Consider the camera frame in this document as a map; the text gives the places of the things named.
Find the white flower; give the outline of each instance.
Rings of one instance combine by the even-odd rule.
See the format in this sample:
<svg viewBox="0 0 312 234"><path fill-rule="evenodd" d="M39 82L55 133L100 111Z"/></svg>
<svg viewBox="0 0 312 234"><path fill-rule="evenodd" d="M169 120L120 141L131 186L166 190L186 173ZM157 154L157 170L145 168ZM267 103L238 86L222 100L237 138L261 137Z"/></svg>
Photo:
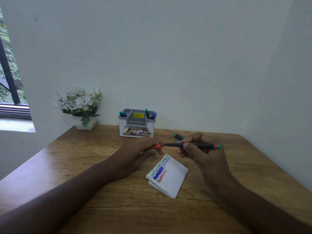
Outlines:
<svg viewBox="0 0 312 234"><path fill-rule="evenodd" d="M67 100L64 99L64 98L60 98L59 100L57 100L56 102L54 102L54 105L55 105L59 110L67 109Z"/></svg>
<svg viewBox="0 0 312 234"><path fill-rule="evenodd" d="M71 90L68 90L68 95L71 97L71 98L75 98L75 97L79 97L79 96L82 96L85 94L85 90L81 87L74 87L73 89Z"/></svg>
<svg viewBox="0 0 312 234"><path fill-rule="evenodd" d="M88 110L89 107L88 105L92 105L92 98L89 95L85 95L85 96L81 96L76 98L75 100L76 104L75 104L75 108L82 108L83 110Z"/></svg>

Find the person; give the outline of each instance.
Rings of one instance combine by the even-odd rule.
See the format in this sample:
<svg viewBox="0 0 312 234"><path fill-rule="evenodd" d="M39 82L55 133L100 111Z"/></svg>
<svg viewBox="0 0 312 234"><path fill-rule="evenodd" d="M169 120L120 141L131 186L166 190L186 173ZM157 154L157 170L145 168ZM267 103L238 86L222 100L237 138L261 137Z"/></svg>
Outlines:
<svg viewBox="0 0 312 234"><path fill-rule="evenodd" d="M186 137L180 157L192 159L201 170L209 190L222 205L259 233L312 233L311 227L295 219L241 185L231 174L222 149L200 150L190 143L212 143L201 133ZM145 137L125 143L106 160L95 164L34 200L0 217L0 233L55 233L90 197L110 181L128 176L146 158L163 155L150 150L160 141Z"/></svg>

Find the person's right arm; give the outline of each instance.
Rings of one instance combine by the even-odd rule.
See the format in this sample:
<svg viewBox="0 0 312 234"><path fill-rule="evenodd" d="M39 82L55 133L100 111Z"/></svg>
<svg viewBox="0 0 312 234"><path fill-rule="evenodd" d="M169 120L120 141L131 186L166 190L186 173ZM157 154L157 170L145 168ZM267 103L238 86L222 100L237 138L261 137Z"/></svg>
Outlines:
<svg viewBox="0 0 312 234"><path fill-rule="evenodd" d="M180 157L191 158L201 169L212 194L241 221L260 233L312 233L312 228L241 185L231 174L222 149L200 150L190 143L211 143L201 133L186 137Z"/></svg>

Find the wood grain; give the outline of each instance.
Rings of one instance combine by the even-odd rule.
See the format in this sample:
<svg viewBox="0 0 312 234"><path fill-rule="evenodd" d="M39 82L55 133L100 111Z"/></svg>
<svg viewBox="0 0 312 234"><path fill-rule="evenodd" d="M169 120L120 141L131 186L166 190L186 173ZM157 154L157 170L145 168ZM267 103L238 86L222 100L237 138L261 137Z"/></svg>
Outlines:
<svg viewBox="0 0 312 234"><path fill-rule="evenodd" d="M173 134L155 130L154 137L174 142ZM230 170L248 189L312 226L312 194L236 134L205 133L224 144ZM103 161L127 140L117 126L96 125L91 131L72 127L0 181L0 215ZM189 171L176 199L147 184L146 174L160 160L148 158L129 177L103 187L59 233L249 233L235 217L209 197L201 172L175 148L164 152Z"/></svg>

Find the hand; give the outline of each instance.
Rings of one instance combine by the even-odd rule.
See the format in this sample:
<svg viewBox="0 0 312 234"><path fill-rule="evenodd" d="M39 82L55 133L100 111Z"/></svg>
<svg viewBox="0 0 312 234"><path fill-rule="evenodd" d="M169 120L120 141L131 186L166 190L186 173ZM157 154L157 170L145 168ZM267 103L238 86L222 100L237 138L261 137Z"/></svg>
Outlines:
<svg viewBox="0 0 312 234"><path fill-rule="evenodd" d="M116 153L103 161L110 179L117 180L128 176L137 170L148 157L153 156L154 159L157 159L157 152L162 156L161 149L158 151L157 149L148 149L152 145L160 143L151 137L129 140Z"/></svg>
<svg viewBox="0 0 312 234"><path fill-rule="evenodd" d="M199 149L197 146L189 143L214 143L208 136L202 133L196 133L179 141L184 143L184 149L178 149L180 157L192 159L202 172L205 183L210 191L216 195L219 186L235 181L232 176L227 158L225 156L223 145L221 149Z"/></svg>

